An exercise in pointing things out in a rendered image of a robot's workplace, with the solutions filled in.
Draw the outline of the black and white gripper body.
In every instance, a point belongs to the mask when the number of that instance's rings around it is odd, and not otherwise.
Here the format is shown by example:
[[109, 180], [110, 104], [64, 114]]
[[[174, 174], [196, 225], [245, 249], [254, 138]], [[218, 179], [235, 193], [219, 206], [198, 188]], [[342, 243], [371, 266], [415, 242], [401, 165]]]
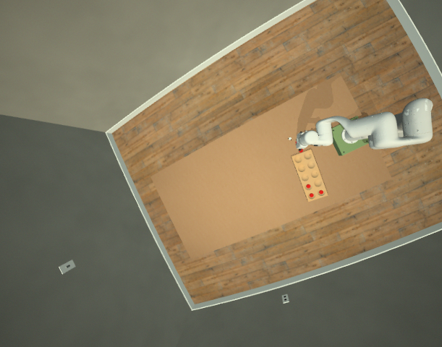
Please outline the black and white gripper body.
[[304, 132], [301, 132], [301, 133], [299, 133], [299, 134], [297, 134], [297, 143], [296, 143], [296, 148], [297, 149], [300, 149], [300, 148], [306, 148], [307, 146], [303, 146], [303, 145], [301, 145], [300, 143], [299, 143], [299, 140], [298, 140], [298, 137], [301, 135], [301, 134], [303, 134]]

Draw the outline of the tan tray with round pockets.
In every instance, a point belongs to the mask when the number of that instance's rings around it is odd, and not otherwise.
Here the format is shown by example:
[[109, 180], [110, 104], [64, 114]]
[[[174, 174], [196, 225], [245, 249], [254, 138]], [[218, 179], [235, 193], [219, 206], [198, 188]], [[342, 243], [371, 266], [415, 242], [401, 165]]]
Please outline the tan tray with round pockets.
[[[294, 167], [296, 168], [307, 201], [310, 202], [321, 197], [328, 196], [312, 150], [309, 149], [302, 153], [298, 153], [291, 156], [291, 158], [294, 163]], [[310, 188], [307, 188], [307, 184], [310, 185]], [[323, 191], [322, 194], [319, 193], [320, 190]], [[314, 195], [313, 197], [310, 197], [311, 193]]]

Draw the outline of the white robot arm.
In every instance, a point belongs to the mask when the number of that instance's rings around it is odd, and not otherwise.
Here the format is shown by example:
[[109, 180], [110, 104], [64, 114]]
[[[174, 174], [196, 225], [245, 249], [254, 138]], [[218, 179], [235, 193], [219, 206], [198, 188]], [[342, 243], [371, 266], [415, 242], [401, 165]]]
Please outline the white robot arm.
[[303, 146], [331, 145], [333, 143], [331, 122], [333, 121], [343, 126], [341, 137], [346, 143], [355, 143], [357, 140], [368, 138], [372, 149], [425, 143], [433, 137], [432, 108], [431, 100], [418, 98], [404, 107], [403, 115], [402, 113], [393, 115], [387, 111], [355, 120], [343, 116], [332, 116], [318, 121], [315, 125], [316, 131], [305, 131], [299, 137], [299, 143]]

